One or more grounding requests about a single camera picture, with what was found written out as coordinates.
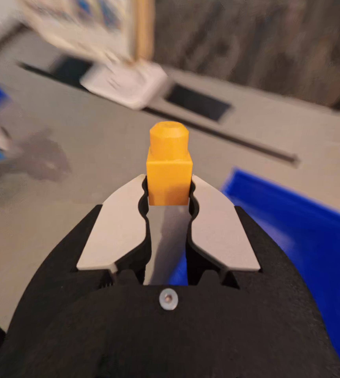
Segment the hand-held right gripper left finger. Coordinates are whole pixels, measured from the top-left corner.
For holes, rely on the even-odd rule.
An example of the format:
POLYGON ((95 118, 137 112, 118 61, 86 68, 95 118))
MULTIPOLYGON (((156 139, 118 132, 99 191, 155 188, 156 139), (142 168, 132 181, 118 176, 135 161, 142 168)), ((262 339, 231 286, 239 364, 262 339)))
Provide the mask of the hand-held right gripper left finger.
POLYGON ((144 282, 152 255, 148 211, 147 178, 140 174, 103 202, 76 268, 132 270, 144 282))

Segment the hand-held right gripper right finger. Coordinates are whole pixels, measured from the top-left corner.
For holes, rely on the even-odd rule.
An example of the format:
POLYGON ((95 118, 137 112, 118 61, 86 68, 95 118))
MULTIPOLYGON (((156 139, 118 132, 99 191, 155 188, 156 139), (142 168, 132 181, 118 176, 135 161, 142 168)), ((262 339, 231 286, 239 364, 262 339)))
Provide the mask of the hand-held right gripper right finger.
POLYGON ((234 272, 259 272, 261 266, 234 204, 196 175, 192 175, 189 199, 188 283, 199 283, 207 270, 215 271, 222 284, 236 284, 234 272))

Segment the yellow mega block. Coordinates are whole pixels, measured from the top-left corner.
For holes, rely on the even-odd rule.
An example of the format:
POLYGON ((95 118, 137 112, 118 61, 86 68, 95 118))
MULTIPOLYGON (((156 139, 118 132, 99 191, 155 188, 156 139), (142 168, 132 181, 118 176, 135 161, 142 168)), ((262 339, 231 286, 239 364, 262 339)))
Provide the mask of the yellow mega block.
POLYGON ((188 150, 189 131, 179 122, 162 121, 149 134, 146 161, 149 205, 188 205, 193 169, 188 150))

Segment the printed instruction sheet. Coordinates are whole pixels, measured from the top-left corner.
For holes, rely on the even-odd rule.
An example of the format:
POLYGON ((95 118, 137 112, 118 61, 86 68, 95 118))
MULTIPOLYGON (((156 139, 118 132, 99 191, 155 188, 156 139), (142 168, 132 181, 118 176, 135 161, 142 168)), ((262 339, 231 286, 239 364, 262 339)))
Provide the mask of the printed instruction sheet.
POLYGON ((58 49, 96 61, 133 60, 131 1, 21 0, 27 24, 58 49))

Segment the wooden document stand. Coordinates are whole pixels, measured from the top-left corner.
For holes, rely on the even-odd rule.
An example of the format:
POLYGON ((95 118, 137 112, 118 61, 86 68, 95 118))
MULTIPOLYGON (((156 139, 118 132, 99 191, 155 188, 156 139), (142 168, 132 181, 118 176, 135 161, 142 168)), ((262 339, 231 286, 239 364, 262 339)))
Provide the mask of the wooden document stand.
POLYGON ((152 62, 155 1, 130 1, 134 22, 131 39, 133 42, 132 61, 96 61, 60 50, 66 53, 61 59, 74 57, 93 63, 91 69, 80 80, 81 85, 90 93, 127 108, 141 110, 165 84, 167 74, 160 65, 152 62))

